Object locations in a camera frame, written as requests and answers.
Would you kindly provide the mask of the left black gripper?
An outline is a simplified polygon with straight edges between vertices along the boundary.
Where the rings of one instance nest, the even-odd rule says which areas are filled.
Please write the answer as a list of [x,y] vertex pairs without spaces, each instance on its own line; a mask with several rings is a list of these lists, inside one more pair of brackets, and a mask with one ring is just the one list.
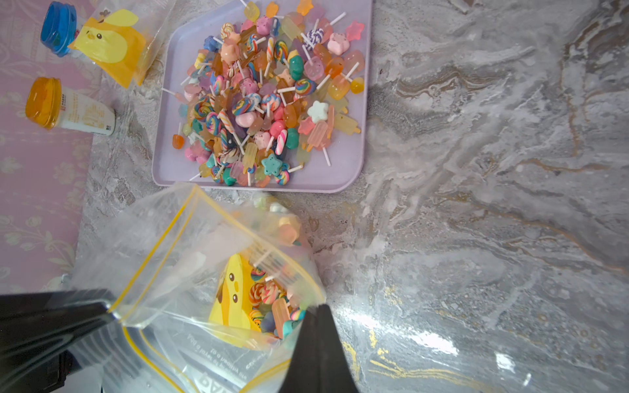
[[115,318],[106,289],[1,296],[1,391],[54,392],[80,370],[70,348]]

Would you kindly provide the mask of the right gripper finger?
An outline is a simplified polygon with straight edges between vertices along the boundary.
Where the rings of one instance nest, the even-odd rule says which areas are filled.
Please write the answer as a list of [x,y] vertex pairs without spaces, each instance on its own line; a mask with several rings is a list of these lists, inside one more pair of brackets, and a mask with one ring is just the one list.
[[357,392],[332,311],[310,308],[301,325],[281,392]]

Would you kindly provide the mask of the candy ziploc bag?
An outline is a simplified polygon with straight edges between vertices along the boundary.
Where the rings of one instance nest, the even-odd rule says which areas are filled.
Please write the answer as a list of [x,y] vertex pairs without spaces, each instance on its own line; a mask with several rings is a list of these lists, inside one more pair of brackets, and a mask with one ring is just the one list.
[[111,322],[71,348],[106,392],[275,392],[325,293],[301,221],[268,195],[223,204],[180,184],[93,240],[61,306]]
[[165,41],[174,1],[101,1],[69,49],[123,88],[142,85]]

